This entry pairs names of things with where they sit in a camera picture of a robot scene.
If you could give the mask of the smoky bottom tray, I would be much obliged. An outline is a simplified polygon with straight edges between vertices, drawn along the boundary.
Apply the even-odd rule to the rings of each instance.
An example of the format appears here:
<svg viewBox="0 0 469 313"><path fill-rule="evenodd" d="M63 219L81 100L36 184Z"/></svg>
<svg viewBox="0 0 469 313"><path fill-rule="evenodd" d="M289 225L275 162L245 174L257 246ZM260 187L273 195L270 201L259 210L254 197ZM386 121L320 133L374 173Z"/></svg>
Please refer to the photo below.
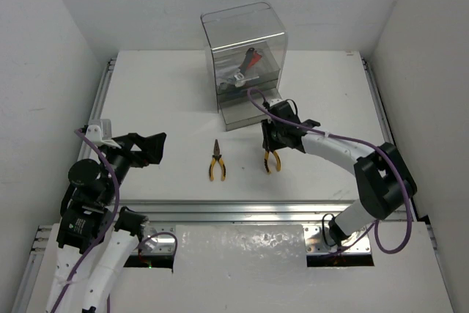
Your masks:
<svg viewBox="0 0 469 313"><path fill-rule="evenodd" d="M220 106L220 109L226 131L255 125L265 118L265 114L250 101L225 102Z"/></svg>

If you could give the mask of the black handle adjustable wrench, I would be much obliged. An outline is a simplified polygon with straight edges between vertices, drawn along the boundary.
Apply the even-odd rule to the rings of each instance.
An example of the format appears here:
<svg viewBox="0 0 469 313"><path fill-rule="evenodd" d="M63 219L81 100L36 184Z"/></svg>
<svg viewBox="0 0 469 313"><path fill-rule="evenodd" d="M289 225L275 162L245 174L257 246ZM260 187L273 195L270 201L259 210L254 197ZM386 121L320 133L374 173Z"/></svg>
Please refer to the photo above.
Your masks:
<svg viewBox="0 0 469 313"><path fill-rule="evenodd" d="M218 88L221 90L228 89L230 86L240 88L245 84L245 73L248 70L256 50L254 47L250 47L244 56L243 62L236 69L231 69L224 73L218 80Z"/></svg>

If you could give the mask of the red handle adjustable wrench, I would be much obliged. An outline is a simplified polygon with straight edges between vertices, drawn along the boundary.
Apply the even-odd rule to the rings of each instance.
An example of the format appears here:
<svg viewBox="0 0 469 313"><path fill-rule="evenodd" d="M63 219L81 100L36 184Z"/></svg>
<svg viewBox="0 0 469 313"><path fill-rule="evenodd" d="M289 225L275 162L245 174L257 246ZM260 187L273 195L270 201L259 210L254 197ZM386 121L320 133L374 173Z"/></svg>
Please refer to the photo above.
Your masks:
<svg viewBox="0 0 469 313"><path fill-rule="evenodd" d="M236 87L242 87L245 84L245 74L247 70L253 67L261 58L262 55L259 54L255 48L249 48L246 51L243 62L234 74L234 85Z"/></svg>

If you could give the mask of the clear acrylic box cover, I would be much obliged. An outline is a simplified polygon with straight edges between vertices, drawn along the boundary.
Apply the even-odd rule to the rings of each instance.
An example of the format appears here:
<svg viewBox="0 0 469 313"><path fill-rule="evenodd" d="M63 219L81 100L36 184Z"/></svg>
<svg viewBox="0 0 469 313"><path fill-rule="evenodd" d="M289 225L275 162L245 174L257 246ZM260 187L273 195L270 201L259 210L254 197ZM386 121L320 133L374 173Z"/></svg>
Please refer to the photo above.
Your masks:
<svg viewBox="0 0 469 313"><path fill-rule="evenodd" d="M253 86L261 90L278 87L288 35L271 3L256 1L205 12L200 21L217 109L243 99Z"/></svg>

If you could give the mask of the red clear screwdriver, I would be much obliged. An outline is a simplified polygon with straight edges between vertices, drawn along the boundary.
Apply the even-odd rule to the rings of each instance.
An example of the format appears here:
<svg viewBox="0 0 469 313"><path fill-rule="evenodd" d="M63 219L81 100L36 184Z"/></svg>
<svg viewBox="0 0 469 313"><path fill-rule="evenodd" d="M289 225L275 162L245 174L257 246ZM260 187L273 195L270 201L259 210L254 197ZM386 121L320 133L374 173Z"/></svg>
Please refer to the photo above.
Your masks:
<svg viewBox="0 0 469 313"><path fill-rule="evenodd" d="M235 99L237 97L242 97L246 94L246 90L245 89L241 89L241 90L235 90L235 91L230 91L230 92L226 92L224 93L224 98L225 99Z"/></svg>

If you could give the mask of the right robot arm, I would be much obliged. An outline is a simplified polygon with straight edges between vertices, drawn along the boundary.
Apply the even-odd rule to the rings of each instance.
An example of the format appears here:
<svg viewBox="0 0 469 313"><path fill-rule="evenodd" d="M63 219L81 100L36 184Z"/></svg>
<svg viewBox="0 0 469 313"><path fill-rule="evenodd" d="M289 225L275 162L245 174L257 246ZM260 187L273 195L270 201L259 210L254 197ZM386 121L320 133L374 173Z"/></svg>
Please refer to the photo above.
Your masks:
<svg viewBox="0 0 469 313"><path fill-rule="evenodd" d="M266 154L290 148L329 161L355 177L358 200L332 217L323 230L328 246L340 246L359 229L410 205L417 185L394 144L373 147L327 134L314 120L301 122L296 106L285 100L264 102L262 107L267 112L261 122Z"/></svg>

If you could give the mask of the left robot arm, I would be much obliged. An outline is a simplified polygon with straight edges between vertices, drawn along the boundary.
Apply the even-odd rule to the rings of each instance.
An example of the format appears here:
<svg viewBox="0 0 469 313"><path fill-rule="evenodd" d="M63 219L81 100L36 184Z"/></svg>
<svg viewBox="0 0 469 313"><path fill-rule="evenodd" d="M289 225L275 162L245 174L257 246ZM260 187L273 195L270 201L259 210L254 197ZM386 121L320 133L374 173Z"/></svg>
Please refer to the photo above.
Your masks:
<svg viewBox="0 0 469 313"><path fill-rule="evenodd" d="M165 133L115 138L99 125L76 135L98 156L75 162L61 204L56 264L47 312L99 312L131 253L144 239L147 217L121 207L120 186L132 168L159 164Z"/></svg>

